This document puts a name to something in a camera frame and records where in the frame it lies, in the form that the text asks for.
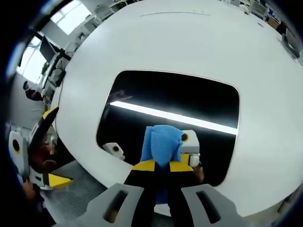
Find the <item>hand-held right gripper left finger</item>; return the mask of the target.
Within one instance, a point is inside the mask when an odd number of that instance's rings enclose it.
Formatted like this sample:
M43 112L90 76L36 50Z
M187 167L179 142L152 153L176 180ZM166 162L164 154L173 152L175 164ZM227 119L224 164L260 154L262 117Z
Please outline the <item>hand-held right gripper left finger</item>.
M89 227L147 227L156 205L155 160L136 164L124 184L116 183L89 202Z

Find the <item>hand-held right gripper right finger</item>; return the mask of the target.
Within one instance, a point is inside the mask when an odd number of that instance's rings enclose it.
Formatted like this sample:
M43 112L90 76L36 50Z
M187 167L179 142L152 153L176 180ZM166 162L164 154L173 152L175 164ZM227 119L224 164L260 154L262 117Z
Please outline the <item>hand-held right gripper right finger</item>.
M168 205L176 227L241 227L235 204L208 184L198 184L192 167L171 161Z

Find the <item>person's left hand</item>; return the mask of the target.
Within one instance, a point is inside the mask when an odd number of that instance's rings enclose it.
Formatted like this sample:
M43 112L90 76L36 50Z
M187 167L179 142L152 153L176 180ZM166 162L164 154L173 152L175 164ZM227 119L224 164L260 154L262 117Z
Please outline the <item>person's left hand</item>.
M51 172L56 169L56 149L48 143L41 143L29 155L29 161L36 171Z

